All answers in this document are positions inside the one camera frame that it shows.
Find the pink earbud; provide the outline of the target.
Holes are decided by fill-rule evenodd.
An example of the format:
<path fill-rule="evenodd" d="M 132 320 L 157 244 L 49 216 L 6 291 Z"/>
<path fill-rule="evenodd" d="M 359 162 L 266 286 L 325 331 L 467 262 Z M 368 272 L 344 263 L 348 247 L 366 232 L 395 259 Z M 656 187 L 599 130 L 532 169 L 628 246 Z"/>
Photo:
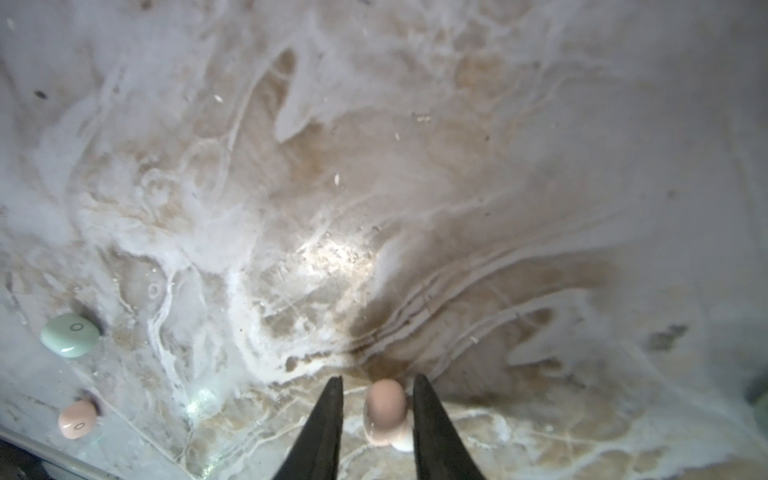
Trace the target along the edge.
<path fill-rule="evenodd" d="M 371 445 L 404 453 L 414 451 L 408 399 L 399 382 L 382 379 L 371 385 L 363 405 L 363 425 Z"/>
<path fill-rule="evenodd" d="M 97 420 L 96 406 L 90 400 L 78 400 L 61 411 L 58 428 L 66 439 L 74 440 L 89 434 L 95 428 Z"/>

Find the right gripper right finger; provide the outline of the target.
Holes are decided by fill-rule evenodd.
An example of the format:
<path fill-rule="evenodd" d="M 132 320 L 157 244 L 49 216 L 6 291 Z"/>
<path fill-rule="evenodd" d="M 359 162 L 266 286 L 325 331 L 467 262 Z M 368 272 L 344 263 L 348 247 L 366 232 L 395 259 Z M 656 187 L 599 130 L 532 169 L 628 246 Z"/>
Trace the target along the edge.
<path fill-rule="evenodd" d="M 412 400 L 417 478 L 485 480 L 423 374 L 415 377 Z"/>

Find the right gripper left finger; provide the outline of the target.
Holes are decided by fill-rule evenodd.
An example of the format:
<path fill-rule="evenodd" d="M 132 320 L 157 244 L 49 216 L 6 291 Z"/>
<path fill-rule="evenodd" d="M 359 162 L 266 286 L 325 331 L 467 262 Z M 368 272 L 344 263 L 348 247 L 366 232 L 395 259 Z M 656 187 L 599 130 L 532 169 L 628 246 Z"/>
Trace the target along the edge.
<path fill-rule="evenodd" d="M 331 377 L 274 480 L 337 479 L 343 407 L 343 379 Z"/>

